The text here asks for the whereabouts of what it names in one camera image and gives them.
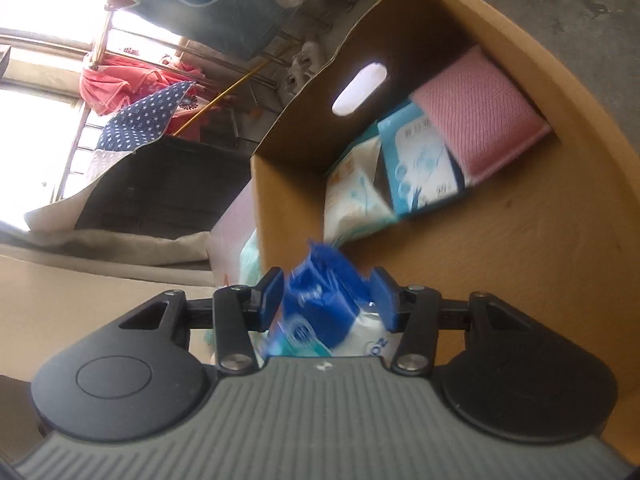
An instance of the oval cutout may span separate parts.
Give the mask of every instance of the oval cutout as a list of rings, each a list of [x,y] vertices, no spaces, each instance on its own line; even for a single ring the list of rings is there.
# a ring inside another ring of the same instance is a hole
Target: oval cutout
[[[331,110],[338,117],[353,114],[386,79],[386,66],[370,63],[360,70],[334,101]]]

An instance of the gray floor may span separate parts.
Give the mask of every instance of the gray floor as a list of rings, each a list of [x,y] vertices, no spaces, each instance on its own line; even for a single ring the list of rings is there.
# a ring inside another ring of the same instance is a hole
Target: gray floor
[[[361,0],[334,38],[375,1]],[[574,72],[640,152],[640,0],[485,1]],[[336,45],[329,40],[326,46]]]

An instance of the red cloth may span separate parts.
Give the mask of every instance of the red cloth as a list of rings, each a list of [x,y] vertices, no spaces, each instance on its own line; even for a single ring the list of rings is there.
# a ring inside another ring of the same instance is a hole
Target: red cloth
[[[202,76],[198,68],[183,63],[174,64],[196,76]],[[159,90],[192,78],[169,71],[158,70],[142,61],[106,54],[103,65],[97,70],[85,68],[80,78],[80,95],[99,115],[106,115],[126,108]]]
[[[551,130],[479,46],[418,88],[412,100],[440,129],[460,167],[475,182]]]

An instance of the cardboard flap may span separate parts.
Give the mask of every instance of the cardboard flap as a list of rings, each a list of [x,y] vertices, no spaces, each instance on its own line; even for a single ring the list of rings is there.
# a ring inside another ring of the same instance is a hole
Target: cardboard flap
[[[287,105],[256,153],[324,173],[382,112],[471,45],[438,0],[380,0],[354,26],[333,60]],[[336,116],[331,108],[338,95],[372,62],[386,67],[386,81],[353,114]]]

